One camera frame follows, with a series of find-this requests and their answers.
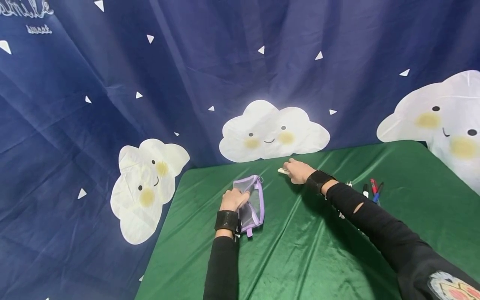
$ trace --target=black sleeve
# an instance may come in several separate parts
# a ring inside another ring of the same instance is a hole
[[[475,280],[361,193],[337,183],[327,191],[326,198],[381,252],[397,273],[403,299],[444,299],[437,293],[445,293],[445,296],[448,289],[453,289],[455,293],[465,293],[469,289],[470,293],[479,293],[480,285]],[[363,206],[354,214],[361,203]]]
[[[238,299],[238,247],[229,237],[215,238],[208,261],[204,300]]]

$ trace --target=patch on clothing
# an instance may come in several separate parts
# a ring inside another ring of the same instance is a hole
[[[428,287],[440,300],[480,300],[478,290],[445,272],[430,275]]]

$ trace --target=green tablecloth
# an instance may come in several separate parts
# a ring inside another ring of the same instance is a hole
[[[480,280],[480,197],[421,144],[401,141],[297,156],[353,181],[384,181],[381,204]],[[399,299],[381,255],[324,199],[279,174],[285,158],[193,169],[178,186],[136,300],[201,299],[213,225],[233,180],[263,177],[265,222],[240,240],[240,299]]]

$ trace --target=mesh pencil case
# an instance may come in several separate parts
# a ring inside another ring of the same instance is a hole
[[[253,235],[252,229],[259,227],[264,222],[265,206],[264,193],[262,191],[262,178],[257,175],[236,180],[233,182],[233,188],[237,188],[244,193],[250,191],[248,202],[238,210],[241,220],[240,233],[246,232],[247,237]]]

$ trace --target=green satin cloth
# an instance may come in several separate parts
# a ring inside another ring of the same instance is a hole
[[[381,205],[480,281],[480,197],[421,144],[401,141],[295,157],[352,181],[384,181]],[[285,158],[192,169],[181,178],[136,300],[203,295],[220,200],[233,180],[263,177],[265,221],[240,239],[240,299],[400,299],[396,275],[320,196],[277,172]]]

